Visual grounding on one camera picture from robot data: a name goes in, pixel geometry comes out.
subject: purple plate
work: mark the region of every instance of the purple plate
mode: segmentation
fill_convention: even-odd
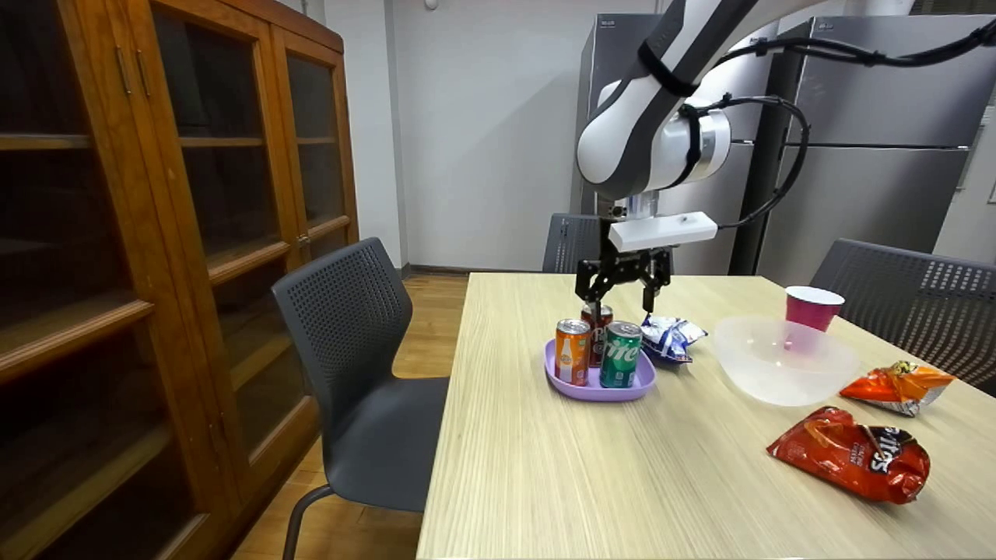
[[[658,387],[658,370],[652,364],[652,359],[643,351],[643,359],[634,361],[634,372],[632,372],[632,387],[630,390],[600,390],[598,387],[598,372],[600,368],[590,368],[590,387],[572,387],[568,379],[559,379],[559,351],[555,351],[555,340],[543,349],[543,364],[547,370],[547,383],[576,402],[634,402],[643,395],[648,395]]]

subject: white bowl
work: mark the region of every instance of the white bowl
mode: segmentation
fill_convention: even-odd
[[[775,408],[809,408],[840,393],[859,370],[854,349],[802,323],[733,318],[715,323],[712,349],[725,377]]]

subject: red snack bag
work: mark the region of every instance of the red snack bag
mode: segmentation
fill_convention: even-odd
[[[903,418],[915,418],[925,410],[948,387],[950,372],[898,361],[891,368],[875,368],[873,372],[854,379],[840,390],[843,397],[867,402],[875,408],[887,408]]]
[[[770,453],[864,502],[906,503],[932,475],[928,451],[898,427],[859,427],[840,408],[819,408]]]

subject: paper cup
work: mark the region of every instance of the paper cup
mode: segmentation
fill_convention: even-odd
[[[843,296],[819,287],[788,287],[785,288],[785,318],[790,323],[805,323],[812,331],[829,331],[840,311]]]

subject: robotic arm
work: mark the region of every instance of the robotic arm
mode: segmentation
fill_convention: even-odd
[[[733,127],[725,120],[721,107],[736,107],[743,98],[718,98],[712,107],[686,107],[698,89],[698,76],[715,61],[743,56],[743,52],[770,52],[770,48],[794,48],[805,56],[826,56],[839,61],[864,61],[864,65],[934,65],[952,56],[961,56],[974,45],[996,44],[996,18],[974,33],[891,58],[885,52],[864,52],[843,44],[800,44],[800,40],[760,40],[755,45],[733,48],[738,40],[755,33],[756,29],[816,7],[823,0],[698,0],[710,4],[707,18],[701,25],[689,25],[686,0],[672,0],[659,15],[658,31],[639,48],[632,72],[624,80],[604,87],[595,118],[585,125],[580,138],[580,170],[593,182],[595,192],[608,199],[625,199],[625,213],[613,225],[604,225],[600,257],[580,260],[576,270],[576,296],[590,303],[595,311],[600,298],[613,288],[613,283],[643,280],[645,283],[645,311],[655,314],[655,298],[659,287],[669,283],[669,250],[686,242],[703,242],[715,235],[715,220],[703,211],[658,217],[655,203],[658,189],[669,189],[680,182],[701,179],[712,174],[733,145]],[[802,132],[809,129],[800,109],[785,98],[783,101],[800,118]],[[802,150],[788,170],[788,185],[794,182],[802,164]],[[764,208],[749,211],[743,220],[770,211],[785,192],[779,189]]]

